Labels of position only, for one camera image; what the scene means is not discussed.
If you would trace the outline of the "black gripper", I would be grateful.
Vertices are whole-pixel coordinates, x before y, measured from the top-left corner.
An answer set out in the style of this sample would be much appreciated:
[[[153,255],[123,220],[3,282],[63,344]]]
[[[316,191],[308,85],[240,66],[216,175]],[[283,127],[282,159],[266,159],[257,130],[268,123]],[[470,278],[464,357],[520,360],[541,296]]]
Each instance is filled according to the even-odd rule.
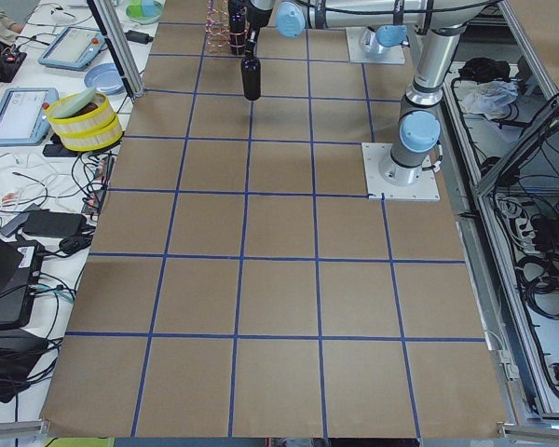
[[[253,58],[257,55],[260,31],[269,24],[271,18],[271,0],[248,0],[246,8],[250,28],[245,35],[244,57]]]

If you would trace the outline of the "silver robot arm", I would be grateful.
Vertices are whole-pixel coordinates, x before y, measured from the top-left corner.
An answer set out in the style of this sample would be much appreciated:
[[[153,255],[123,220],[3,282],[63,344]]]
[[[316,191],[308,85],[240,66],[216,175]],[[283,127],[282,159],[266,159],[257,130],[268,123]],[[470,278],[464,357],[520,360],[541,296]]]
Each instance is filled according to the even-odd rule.
[[[400,46],[406,36],[407,28],[404,25],[366,27],[360,39],[361,48],[372,55],[383,54],[393,47]]]
[[[424,34],[420,60],[413,80],[406,88],[403,104],[415,115],[430,112],[443,97],[443,81],[459,38],[467,23],[490,1],[236,1],[246,10],[248,32],[241,61],[244,97],[254,102],[261,96],[261,63],[256,57],[260,31],[272,15],[285,37],[297,37],[306,29],[325,30],[351,27],[398,27],[414,25]]]

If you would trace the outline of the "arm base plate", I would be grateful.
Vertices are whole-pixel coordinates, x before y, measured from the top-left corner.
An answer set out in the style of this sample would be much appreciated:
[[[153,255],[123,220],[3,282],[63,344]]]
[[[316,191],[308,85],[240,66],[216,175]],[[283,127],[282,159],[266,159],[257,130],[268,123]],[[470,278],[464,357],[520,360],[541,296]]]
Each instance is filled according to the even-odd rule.
[[[380,27],[350,27],[346,29],[349,61],[403,65],[403,44],[407,29],[403,25]]]
[[[440,200],[436,174],[429,156],[415,168],[403,168],[391,158],[391,143],[364,142],[361,145],[367,197],[370,200]]]

